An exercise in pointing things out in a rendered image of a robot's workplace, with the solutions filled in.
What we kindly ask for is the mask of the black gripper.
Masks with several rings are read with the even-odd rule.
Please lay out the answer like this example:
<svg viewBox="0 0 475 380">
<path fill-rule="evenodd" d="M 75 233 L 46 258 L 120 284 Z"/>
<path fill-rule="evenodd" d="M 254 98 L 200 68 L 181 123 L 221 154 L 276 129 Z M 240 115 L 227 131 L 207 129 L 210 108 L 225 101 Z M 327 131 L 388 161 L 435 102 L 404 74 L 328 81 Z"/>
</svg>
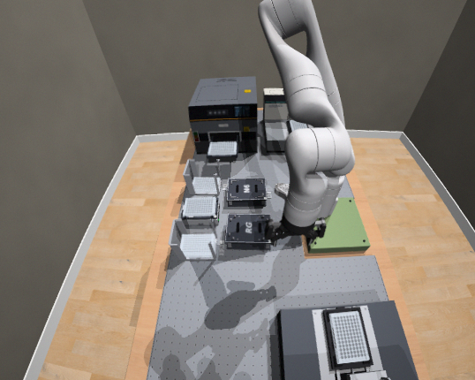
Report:
<svg viewBox="0 0 475 380">
<path fill-rule="evenodd" d="M 314 226 L 317 227 L 317 230 L 314 230 Z M 300 227 L 294 224 L 291 224 L 284 216 L 282 220 L 278 222 L 273 222 L 273 219 L 268 219 L 266 228 L 265 228 L 265 240 L 271 240 L 271 245 L 276 247 L 276 242 L 278 239 L 284 239 L 288 236 L 306 236 L 307 246 L 310 246 L 313 241 L 319 237 L 323 238 L 326 231 L 326 223 L 324 217 L 321 217 L 319 221 L 315 221 L 313 224 Z M 280 229 L 279 229 L 280 228 Z M 284 232 L 284 233 L 283 233 Z M 294 233 L 293 233 L 294 232 Z M 299 234 L 297 234 L 299 233 Z M 303 234 L 301 234 L 303 233 Z M 276 235 L 277 234 L 277 235 Z M 272 241 L 273 240 L 273 241 Z"/>
</svg>

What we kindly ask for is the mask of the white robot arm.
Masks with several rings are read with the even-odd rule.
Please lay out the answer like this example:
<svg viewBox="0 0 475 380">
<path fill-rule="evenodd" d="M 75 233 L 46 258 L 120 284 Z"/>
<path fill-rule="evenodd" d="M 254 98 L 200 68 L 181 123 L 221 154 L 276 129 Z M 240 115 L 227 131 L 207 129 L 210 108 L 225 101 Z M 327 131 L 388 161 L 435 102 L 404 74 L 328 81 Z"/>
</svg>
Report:
<svg viewBox="0 0 475 380">
<path fill-rule="evenodd" d="M 258 14 L 281 76 L 290 118 L 316 127 L 288 135 L 284 152 L 290 185 L 275 185 L 275 194 L 285 200 L 285 218 L 306 227 L 332 215 L 355 156 L 312 0 L 263 0 Z M 306 56 L 284 42 L 302 31 L 307 38 Z"/>
</svg>

